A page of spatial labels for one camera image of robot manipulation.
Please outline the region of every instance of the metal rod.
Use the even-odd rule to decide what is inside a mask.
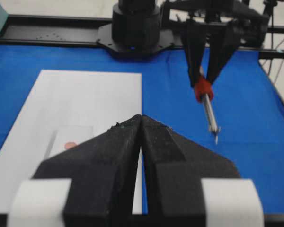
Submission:
[[[217,125],[216,118],[213,113],[213,107],[210,102],[208,94],[202,96],[202,102],[205,109],[206,117],[208,120],[209,131],[215,136],[215,142],[218,143],[218,134],[221,130],[220,127]]]

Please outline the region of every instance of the blue cloth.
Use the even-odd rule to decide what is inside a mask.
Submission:
[[[208,56],[206,51],[205,69]],[[144,114],[234,161],[242,177],[253,179],[264,212],[284,213],[284,107],[257,57],[236,52],[213,86],[222,126],[215,145],[190,88],[183,51],[125,61],[102,49],[0,46],[0,148],[40,70],[140,72]]]

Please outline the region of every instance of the black cylindrical motor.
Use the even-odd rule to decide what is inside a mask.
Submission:
[[[155,0],[119,0],[113,8],[112,38],[131,49],[148,49],[160,37],[160,9]]]

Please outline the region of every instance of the black wire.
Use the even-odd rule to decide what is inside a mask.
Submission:
[[[282,61],[281,61],[281,64],[280,64],[280,67],[279,67],[278,73],[277,73],[277,75],[276,75],[276,77],[275,77],[274,84],[276,84],[276,81],[277,81],[277,80],[278,80],[278,78],[279,78],[279,74],[280,74],[281,68],[282,68],[282,66],[283,66],[283,63],[284,63],[284,59],[282,59]]]
[[[278,70],[278,73],[276,74],[276,77],[275,77],[275,81],[274,81],[274,84],[276,84],[278,78],[279,78],[279,75],[280,75],[280,71],[281,71],[281,68],[283,66],[283,63],[284,63],[284,59],[282,59],[281,61],[281,64],[280,64],[280,67],[279,67],[279,70]]]
[[[271,49],[273,50],[273,48],[274,48],[274,8],[272,9],[272,15],[271,15],[271,28],[272,28],[272,31],[271,31]],[[271,73],[272,64],[273,64],[273,60],[271,59],[270,64],[269,64],[268,74],[267,74],[268,77],[270,76],[270,73]]]
[[[279,44],[275,47],[275,49],[278,49],[279,48],[279,46],[281,46],[282,45],[282,43],[284,43],[284,39],[282,39],[280,42],[279,42]],[[264,66],[265,64],[266,64],[266,62],[268,62],[269,60],[267,59],[267,60],[265,60],[264,62],[263,62],[263,64],[262,64],[262,66]]]

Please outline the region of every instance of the white sheet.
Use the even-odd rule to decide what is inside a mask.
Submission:
[[[0,151],[0,213],[50,153],[62,125],[92,126],[97,136],[141,112],[141,74],[41,71]]]

